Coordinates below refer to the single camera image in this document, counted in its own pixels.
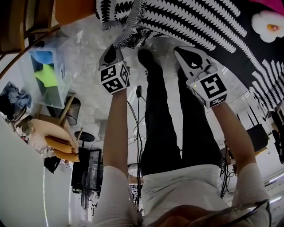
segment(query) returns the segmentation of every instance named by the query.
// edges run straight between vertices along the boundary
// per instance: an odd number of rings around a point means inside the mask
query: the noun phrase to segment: white cube
[[[223,74],[218,71],[188,84],[188,86],[192,93],[209,109],[226,100],[228,91],[223,81]]]
[[[129,71],[123,61],[106,67],[99,71],[99,73],[102,85],[110,94],[127,87]]]

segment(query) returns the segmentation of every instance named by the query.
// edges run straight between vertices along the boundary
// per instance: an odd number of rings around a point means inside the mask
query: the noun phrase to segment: white t-shirt
[[[218,211],[229,206],[220,198],[220,169],[215,165],[198,165],[143,177],[142,201],[148,226],[167,211],[181,205],[194,205]],[[238,174],[233,205],[268,199],[256,163],[245,166]],[[254,226],[267,227],[265,208],[252,215]],[[93,223],[96,227],[129,227],[137,225],[138,214],[127,177],[117,168],[106,166],[99,203]]]

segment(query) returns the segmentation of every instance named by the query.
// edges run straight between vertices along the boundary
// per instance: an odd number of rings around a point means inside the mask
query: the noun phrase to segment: black pants
[[[147,81],[145,112],[147,141],[141,157],[142,175],[201,164],[221,166],[222,154],[207,122],[204,106],[186,87],[183,71],[180,69],[178,72],[183,113],[182,157],[169,113],[162,72],[149,72]]]

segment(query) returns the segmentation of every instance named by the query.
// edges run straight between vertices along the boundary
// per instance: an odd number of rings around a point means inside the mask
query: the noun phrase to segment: green cloth
[[[55,71],[50,65],[43,64],[43,69],[34,72],[34,76],[38,78],[45,87],[57,86]]]

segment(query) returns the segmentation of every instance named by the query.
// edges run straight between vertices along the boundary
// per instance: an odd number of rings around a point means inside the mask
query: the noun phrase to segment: magenta cloth
[[[251,2],[259,2],[263,5],[268,6],[277,13],[280,13],[284,16],[284,6],[282,0],[250,0]]]

